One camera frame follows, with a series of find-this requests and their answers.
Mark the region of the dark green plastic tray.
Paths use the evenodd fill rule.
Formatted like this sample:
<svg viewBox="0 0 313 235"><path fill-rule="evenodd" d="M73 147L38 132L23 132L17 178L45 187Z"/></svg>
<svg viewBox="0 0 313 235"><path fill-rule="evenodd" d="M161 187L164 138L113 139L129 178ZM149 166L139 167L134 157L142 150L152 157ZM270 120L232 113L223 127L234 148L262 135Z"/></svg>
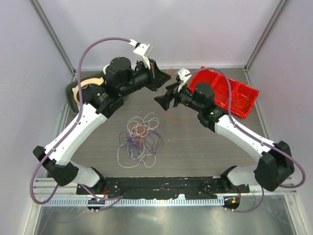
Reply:
<svg viewBox="0 0 313 235"><path fill-rule="evenodd" d="M100 79L102 81L104 81L105 75L104 73L101 71L99 73L95 73L93 75L90 75L88 77L85 78L80 78L81 83L83 83L86 80L89 79ZM65 95L66 95L66 100L67 100L67 104L70 108L70 110L74 113L74 114L78 114L79 113L79 108L80 105L75 101L74 98L74 91L75 88L77 87L78 82L77 80L69 83L66 88L65 88ZM86 102L86 104L91 104L95 109L96 109L96 113L101 113L103 111L103 109L106 108L106 106L108 105L107 101L102 102L100 99L94 97L94 98L90 98L89 102Z"/></svg>

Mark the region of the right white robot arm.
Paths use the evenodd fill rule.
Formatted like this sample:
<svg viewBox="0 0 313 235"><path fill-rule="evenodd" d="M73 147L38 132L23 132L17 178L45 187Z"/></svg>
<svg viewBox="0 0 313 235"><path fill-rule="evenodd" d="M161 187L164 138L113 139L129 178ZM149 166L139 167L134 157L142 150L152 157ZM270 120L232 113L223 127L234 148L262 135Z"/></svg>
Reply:
<svg viewBox="0 0 313 235"><path fill-rule="evenodd" d="M202 126L231 140L255 161L251 166L232 166L226 170L226 178L221 180L224 192L233 193L239 185L249 184L259 184L267 191L275 191L294 173L294 164L286 157L291 154L289 145L263 138L231 118L215 103L210 84L199 83L194 91L187 86L179 87L178 83L166 89L165 95L154 98L164 110L169 109L171 101L174 106L182 104L193 109Z"/></svg>

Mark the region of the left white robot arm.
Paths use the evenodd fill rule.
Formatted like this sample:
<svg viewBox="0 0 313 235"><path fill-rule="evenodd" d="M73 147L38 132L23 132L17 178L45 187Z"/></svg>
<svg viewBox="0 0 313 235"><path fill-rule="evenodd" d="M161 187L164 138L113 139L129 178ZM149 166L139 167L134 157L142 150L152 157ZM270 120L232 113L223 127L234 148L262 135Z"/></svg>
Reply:
<svg viewBox="0 0 313 235"><path fill-rule="evenodd" d="M103 78L82 81L83 110L53 142L36 146L34 156L59 186L77 183L87 187L93 195L100 195L105 178L95 168L83 167L71 158L86 138L124 104L124 97L147 88L157 91L170 75L161 71L154 60L150 67L142 61L132 69L126 57L116 57L104 67Z"/></svg>

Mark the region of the red plastic divided bin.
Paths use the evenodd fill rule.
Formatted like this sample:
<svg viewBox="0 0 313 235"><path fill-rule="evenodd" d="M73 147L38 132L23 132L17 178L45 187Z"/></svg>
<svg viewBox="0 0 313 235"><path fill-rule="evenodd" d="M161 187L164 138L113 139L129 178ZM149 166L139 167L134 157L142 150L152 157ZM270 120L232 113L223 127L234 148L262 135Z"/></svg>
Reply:
<svg viewBox="0 0 313 235"><path fill-rule="evenodd" d="M218 106L227 110L230 104L232 114L240 118L246 118L249 115L259 95L257 89L231 78L226 81L220 73L213 70L196 73L188 88L194 91L196 85L201 82L211 85L215 93L215 103Z"/></svg>

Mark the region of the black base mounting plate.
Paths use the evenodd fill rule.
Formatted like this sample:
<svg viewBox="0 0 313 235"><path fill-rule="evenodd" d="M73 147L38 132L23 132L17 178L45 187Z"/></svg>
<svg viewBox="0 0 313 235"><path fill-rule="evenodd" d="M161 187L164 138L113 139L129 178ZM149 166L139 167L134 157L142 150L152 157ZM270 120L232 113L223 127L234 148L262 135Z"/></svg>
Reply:
<svg viewBox="0 0 313 235"><path fill-rule="evenodd" d="M220 193L249 193L248 185L234 186L225 177L108 177L99 195L124 199L216 199Z"/></svg>

